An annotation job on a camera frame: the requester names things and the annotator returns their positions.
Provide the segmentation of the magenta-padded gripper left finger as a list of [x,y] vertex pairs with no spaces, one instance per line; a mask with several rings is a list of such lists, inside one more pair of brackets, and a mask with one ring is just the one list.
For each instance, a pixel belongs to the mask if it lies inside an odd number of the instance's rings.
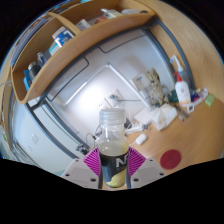
[[101,162],[99,150],[93,149],[81,159],[74,159],[62,178],[84,188],[101,188]]

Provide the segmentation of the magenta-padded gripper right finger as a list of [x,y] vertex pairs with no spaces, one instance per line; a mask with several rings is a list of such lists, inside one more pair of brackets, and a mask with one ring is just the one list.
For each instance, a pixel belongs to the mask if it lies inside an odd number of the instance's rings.
[[134,148],[129,148],[127,163],[128,189],[143,187],[165,176],[165,171],[155,159],[147,159]]

